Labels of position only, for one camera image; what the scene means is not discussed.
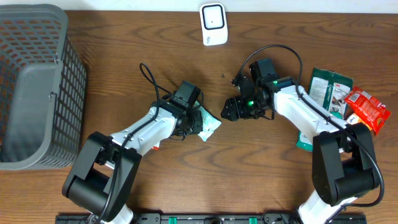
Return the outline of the mint green wipes pack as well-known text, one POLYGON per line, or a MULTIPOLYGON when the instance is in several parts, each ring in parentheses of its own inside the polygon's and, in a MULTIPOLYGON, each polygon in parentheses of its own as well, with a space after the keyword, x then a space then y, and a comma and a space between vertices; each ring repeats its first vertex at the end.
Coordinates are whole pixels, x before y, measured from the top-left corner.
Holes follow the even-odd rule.
POLYGON ((202 117, 202 131, 198 133, 198 136, 201 137, 202 141, 206 142, 221 126, 221 121, 198 102, 195 103, 195 109, 201 111, 202 117))

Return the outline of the green 3M wipes package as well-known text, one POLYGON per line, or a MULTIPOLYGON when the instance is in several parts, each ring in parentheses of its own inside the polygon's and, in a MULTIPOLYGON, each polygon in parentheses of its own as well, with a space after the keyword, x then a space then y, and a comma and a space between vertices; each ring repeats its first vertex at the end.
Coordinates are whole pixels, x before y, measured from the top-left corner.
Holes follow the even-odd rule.
POLYGON ((308 94, 324 109, 343 119, 347 107, 345 97, 352 89, 352 78, 330 70, 314 68, 308 94))

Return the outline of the orange-red snack bag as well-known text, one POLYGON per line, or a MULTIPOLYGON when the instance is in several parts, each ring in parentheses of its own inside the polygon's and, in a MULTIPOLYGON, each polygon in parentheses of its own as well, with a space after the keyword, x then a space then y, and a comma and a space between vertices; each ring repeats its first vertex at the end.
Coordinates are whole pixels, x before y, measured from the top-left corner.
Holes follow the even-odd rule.
POLYGON ((345 102, 378 135, 391 115, 386 105, 362 88, 355 86, 345 97, 345 102))

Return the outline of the orange Kleenex tissue pack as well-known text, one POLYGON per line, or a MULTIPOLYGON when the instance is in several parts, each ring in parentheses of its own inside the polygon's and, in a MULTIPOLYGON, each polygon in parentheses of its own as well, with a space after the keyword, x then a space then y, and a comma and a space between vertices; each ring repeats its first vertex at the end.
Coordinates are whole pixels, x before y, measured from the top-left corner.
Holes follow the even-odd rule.
POLYGON ((365 121, 363 121, 356 113, 352 113, 346 119, 346 122, 349 124, 358 124, 363 123, 369 130, 373 130, 365 121))

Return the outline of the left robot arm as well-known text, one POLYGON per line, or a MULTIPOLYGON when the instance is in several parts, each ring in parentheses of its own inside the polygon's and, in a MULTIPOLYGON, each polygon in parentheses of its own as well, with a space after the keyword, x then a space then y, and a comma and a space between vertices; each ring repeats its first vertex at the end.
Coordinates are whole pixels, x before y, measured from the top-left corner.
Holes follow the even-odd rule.
POLYGON ((143 155, 173 135, 202 131, 199 109, 185 110, 162 100, 130 127, 105 136, 94 132, 85 141, 62 187, 64 197, 97 217, 97 223, 130 223, 126 202, 143 155))

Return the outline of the red stick packet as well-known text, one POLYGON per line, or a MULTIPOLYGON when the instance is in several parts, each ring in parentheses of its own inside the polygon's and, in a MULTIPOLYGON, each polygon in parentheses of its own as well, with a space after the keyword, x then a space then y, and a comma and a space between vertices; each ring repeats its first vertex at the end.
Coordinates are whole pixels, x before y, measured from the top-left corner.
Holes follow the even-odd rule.
POLYGON ((160 143, 158 142, 157 144, 155 144, 152 149, 158 151, 160 147, 160 143))

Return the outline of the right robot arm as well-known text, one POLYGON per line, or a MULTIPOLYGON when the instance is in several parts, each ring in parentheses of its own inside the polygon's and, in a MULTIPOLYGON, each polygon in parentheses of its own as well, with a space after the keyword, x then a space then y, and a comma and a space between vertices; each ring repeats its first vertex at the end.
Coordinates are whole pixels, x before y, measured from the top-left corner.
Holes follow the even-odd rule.
POLYGON ((384 179, 376 161, 370 130, 361 123, 349 124, 311 99, 291 77, 258 78, 238 75, 232 84, 240 95, 226 100, 224 119, 258 119, 280 114, 311 139, 312 182, 315 190, 299 207, 296 223, 329 223, 355 200, 379 188, 377 205, 384 196, 384 179))

